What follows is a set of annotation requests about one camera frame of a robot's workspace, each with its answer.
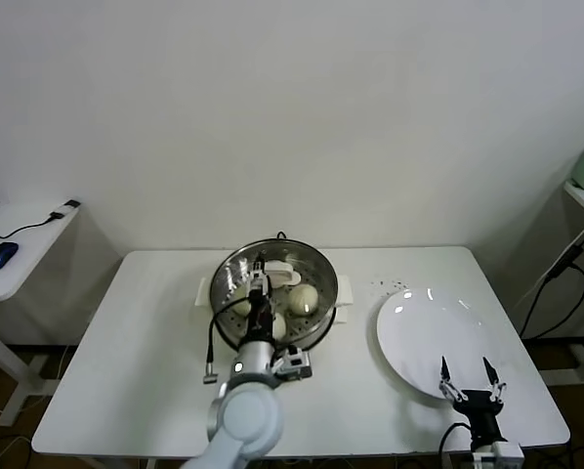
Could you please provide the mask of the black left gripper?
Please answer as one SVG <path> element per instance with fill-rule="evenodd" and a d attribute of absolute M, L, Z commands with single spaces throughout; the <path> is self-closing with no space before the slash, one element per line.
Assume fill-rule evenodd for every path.
<path fill-rule="evenodd" d="M 265 260 L 262 255 L 258 255 L 251 265 L 246 289 L 249 293 L 250 312 L 247 316 L 245 342 L 266 342 L 275 346 L 276 340 L 273 337 L 275 301 L 271 278 L 266 277 L 265 280 Z"/>

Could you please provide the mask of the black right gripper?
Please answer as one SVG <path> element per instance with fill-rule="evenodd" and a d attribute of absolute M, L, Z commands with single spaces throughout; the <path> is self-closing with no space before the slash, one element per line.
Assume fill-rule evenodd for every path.
<path fill-rule="evenodd" d="M 491 446 L 496 442 L 505 442 L 497 422 L 497 415 L 504 407 L 503 392 L 507 386 L 496 368 L 487 357 L 482 358 L 489 386 L 486 390 L 460 390 L 451 380 L 445 357 L 441 358 L 439 390 L 455 410 L 466 416 L 469 421 L 472 447 Z"/>

